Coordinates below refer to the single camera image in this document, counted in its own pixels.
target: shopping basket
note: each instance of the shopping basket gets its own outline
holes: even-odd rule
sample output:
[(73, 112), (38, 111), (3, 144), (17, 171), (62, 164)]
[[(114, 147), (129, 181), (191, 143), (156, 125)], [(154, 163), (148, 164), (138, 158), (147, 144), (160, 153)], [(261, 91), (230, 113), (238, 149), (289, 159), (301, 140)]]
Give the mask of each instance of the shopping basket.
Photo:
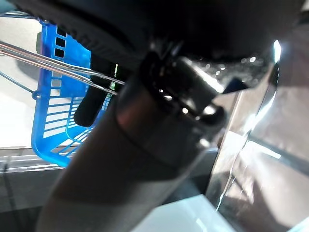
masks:
[[(90, 67), (91, 53), (57, 26), (42, 22), (42, 55), (65, 63)], [(81, 127), (74, 113), (88, 85), (56, 72), (41, 70), (36, 100), (31, 145), (42, 159), (66, 167), (109, 103), (108, 94), (94, 125)]]

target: blue plastic mesh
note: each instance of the blue plastic mesh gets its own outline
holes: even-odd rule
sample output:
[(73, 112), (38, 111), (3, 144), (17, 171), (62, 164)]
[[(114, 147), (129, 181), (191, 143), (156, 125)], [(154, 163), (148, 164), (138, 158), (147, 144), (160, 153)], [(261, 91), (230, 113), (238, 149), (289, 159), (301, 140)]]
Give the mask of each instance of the blue plastic mesh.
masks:
[[(51, 24), (42, 23), (42, 54), (68, 64), (90, 67), (90, 51)], [(91, 132), (93, 127), (81, 127), (73, 119), (87, 89), (82, 82), (41, 70), (31, 144), (42, 159), (66, 167)], [(104, 114), (110, 97), (108, 94), (98, 117)]]

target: metal pipe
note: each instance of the metal pipe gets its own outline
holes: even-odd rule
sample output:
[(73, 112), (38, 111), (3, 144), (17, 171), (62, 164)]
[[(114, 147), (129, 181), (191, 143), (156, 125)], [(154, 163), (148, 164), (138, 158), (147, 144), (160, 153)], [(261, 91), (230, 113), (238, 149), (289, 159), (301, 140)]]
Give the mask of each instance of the metal pipe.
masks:
[(16, 14), (16, 13), (5, 13), (5, 14), (0, 14), (0, 17), (4, 18), (26, 18), (26, 19), (36, 19), (35, 16), (28, 15), (28, 14)]
[(91, 70), (91, 69), (88, 69), (88, 68), (84, 68), (84, 67), (80, 67), (80, 66), (67, 64), (67, 63), (64, 63), (64, 62), (56, 60), (56, 59), (52, 59), (52, 58), (45, 57), (45, 56), (40, 55), (40, 54), (35, 54), (35, 53), (32, 53), (32, 52), (29, 52), (27, 50), (24, 50), (22, 48), (16, 47), (14, 45), (11, 45), (11, 44), (8, 44), (8, 43), (5, 43), (5, 42), (0, 42), (0, 53), (1, 52), (3, 53), (5, 51), (14, 52), (14, 53), (16, 53), (17, 56), (25, 56), (28, 59), (32, 59), (33, 61), (44, 62), (44, 63), (46, 63), (48, 65), (52, 65), (54, 67), (58, 66), (62, 70), (75, 72), (75, 73), (83, 73), (83, 74), (88, 74), (88, 75), (95, 75), (95, 76), (113, 81), (113, 82), (121, 84), (121, 85), (125, 84), (123, 81), (117, 80), (113, 77), (106, 76), (106, 75), (99, 73), (97, 71), (94, 71), (94, 70)]
[(38, 60), (31, 60), (29, 58), (25, 58), (24, 56), (21, 56), (20, 54), (16, 54), (12, 51), (3, 51), (3, 50), (0, 50), (0, 53), (1, 54), (4, 54), (6, 56), (9, 56), (9, 57), (12, 57), (14, 59), (17, 59), (17, 60), (20, 60), (20, 61), (23, 61), (25, 63), (28, 63), (28, 64), (32, 64), (34, 66), (37, 66), (39, 68), (43, 68), (43, 69), (47, 69), (49, 71), (53, 71), (53, 72), (57, 72), (57, 73), (60, 73), (62, 75), (65, 75), (65, 76), (68, 76), (68, 77), (71, 77), (75, 80), (78, 80), (78, 81), (81, 81), (85, 84), (88, 84), (90, 86), (93, 86), (93, 87), (96, 87), (98, 89), (101, 89), (103, 91), (106, 91), (110, 94), (113, 94), (113, 95), (117, 95), (117, 92), (113, 91), (113, 90), (110, 90), (108, 88), (104, 88), (102, 86), (99, 86), (95, 83), (93, 83), (91, 80), (89, 80), (88, 78), (84, 77), (84, 76), (81, 76), (79, 74), (76, 74), (76, 73), (73, 73), (73, 72), (70, 72), (70, 71), (67, 71), (67, 70), (64, 70), (64, 69), (61, 69), (57, 66), (53, 66), (53, 65), (50, 65), (50, 64), (46, 64), (44, 62), (40, 62)]

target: metal wire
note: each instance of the metal wire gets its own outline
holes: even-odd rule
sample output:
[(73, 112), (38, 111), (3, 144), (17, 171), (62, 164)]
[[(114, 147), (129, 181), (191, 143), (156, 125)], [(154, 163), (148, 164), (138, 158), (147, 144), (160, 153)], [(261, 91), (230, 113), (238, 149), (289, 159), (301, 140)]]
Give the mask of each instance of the metal wire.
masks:
[(18, 85), (19, 87), (23, 88), (24, 90), (33, 93), (33, 90), (29, 89), (28, 87), (24, 86), (23, 84), (19, 83), (18, 81), (10, 78), (8, 75), (4, 74), (3, 72), (0, 72), (0, 76), (4, 77), (5, 79), (11, 81), (12, 83), (14, 83), (15, 85)]
[(59, 60), (55, 60), (52, 58), (48, 58), (39, 54), (35, 54), (29, 51), (26, 51), (22, 48), (10, 45), (8, 43), (0, 42), (0, 54), (15, 58), (17, 60), (23, 61), (28, 64), (32, 64), (34, 66), (44, 68), (53, 72), (57, 72), (59, 74), (71, 77), (75, 80), (81, 81), (85, 84), (88, 84), (90, 86), (96, 87), (98, 89), (101, 89), (103, 91), (106, 91), (108, 93), (111, 93), (113, 95), (117, 95), (117, 92), (110, 90), (108, 88), (101, 87), (95, 83), (93, 83), (90, 79), (79, 75), (77, 73), (83, 73), (88, 75), (96, 75), (103, 79), (107, 79), (110, 81), (114, 81), (119, 84), (124, 84), (123, 81), (119, 81), (115, 78), (103, 75), (99, 72), (93, 71), (91, 69), (66, 64), (64, 62), (61, 62)]
[(8, 13), (0, 14), (0, 17), (4, 18), (26, 18), (26, 19), (36, 19), (35, 16), (29, 15), (21, 11), (11, 11)]

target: white floor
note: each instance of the white floor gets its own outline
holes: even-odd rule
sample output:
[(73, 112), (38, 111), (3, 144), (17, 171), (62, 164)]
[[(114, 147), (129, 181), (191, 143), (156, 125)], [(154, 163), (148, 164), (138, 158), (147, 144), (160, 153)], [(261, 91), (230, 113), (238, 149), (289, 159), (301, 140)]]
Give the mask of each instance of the white floor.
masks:
[[(36, 20), (0, 17), (0, 41), (36, 52), (42, 27)], [(32, 90), (37, 88), (40, 70), (0, 55), (0, 71)], [(35, 101), (31, 94), (0, 77), (0, 148), (31, 147)]]

